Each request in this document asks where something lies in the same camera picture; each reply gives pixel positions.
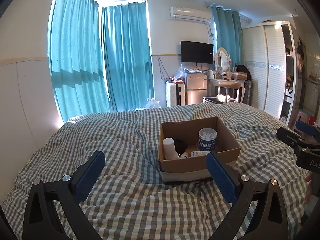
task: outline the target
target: cotton swab container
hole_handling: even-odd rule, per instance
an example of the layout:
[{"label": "cotton swab container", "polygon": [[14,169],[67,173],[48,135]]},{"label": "cotton swab container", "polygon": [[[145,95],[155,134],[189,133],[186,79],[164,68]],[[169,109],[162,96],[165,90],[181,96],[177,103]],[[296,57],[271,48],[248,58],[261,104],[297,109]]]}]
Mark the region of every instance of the cotton swab container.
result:
[{"label": "cotton swab container", "polygon": [[179,158],[176,148],[174,147],[174,141],[172,138],[166,138],[162,142],[164,147],[164,158],[166,160],[175,160]]},{"label": "cotton swab container", "polygon": [[199,131],[199,151],[213,151],[216,146],[217,132],[212,128]]}]

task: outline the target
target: gray and white plaid comforter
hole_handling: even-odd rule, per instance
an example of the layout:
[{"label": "gray and white plaid comforter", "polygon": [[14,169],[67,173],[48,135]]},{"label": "gray and white plaid comforter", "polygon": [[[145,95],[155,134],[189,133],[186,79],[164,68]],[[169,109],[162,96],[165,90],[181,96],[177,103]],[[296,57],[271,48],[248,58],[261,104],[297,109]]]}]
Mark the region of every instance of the gray and white plaid comforter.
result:
[{"label": "gray and white plaid comforter", "polygon": [[[236,168],[253,180],[279,181],[287,206],[289,235],[303,214],[307,172],[295,165],[293,151],[276,138],[282,124],[268,114],[238,103],[209,103],[89,114],[67,122],[20,171],[4,200],[4,213],[22,239],[23,214],[35,178],[54,181],[73,173],[95,150],[106,166],[80,206],[103,239],[208,239],[228,213],[214,181],[165,185],[157,166],[162,122],[218,116],[242,146]],[[237,237],[244,234],[255,203]],[[75,238],[60,204],[56,208],[69,237]]]}]

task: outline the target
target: black bag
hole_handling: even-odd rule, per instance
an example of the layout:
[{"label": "black bag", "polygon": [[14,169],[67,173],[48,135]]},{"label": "black bag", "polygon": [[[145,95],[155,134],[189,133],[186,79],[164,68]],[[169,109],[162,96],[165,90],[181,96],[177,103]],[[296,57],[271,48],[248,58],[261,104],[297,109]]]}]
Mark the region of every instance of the black bag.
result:
[{"label": "black bag", "polygon": [[249,72],[249,70],[247,69],[246,66],[238,65],[238,66],[236,66],[236,70],[237,70],[237,72],[247,73],[247,80],[251,81],[251,74],[250,74],[250,72]]}]

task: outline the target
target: wall-mounted tv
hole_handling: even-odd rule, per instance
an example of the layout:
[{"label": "wall-mounted tv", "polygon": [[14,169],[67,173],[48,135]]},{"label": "wall-mounted tv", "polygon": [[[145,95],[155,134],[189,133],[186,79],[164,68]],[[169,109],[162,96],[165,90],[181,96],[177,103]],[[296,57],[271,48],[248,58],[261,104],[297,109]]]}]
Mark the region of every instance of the wall-mounted tv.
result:
[{"label": "wall-mounted tv", "polygon": [[181,62],[213,64],[213,45],[194,41],[181,41]]}]

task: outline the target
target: air conditioner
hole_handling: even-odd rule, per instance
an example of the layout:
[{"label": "air conditioner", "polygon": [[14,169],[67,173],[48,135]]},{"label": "air conditioner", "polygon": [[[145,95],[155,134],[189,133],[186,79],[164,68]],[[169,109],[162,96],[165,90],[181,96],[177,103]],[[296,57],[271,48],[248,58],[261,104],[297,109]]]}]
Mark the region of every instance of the air conditioner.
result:
[{"label": "air conditioner", "polygon": [[212,14],[210,12],[197,9],[171,6],[170,14],[172,20],[193,21],[205,24],[212,21]]}]

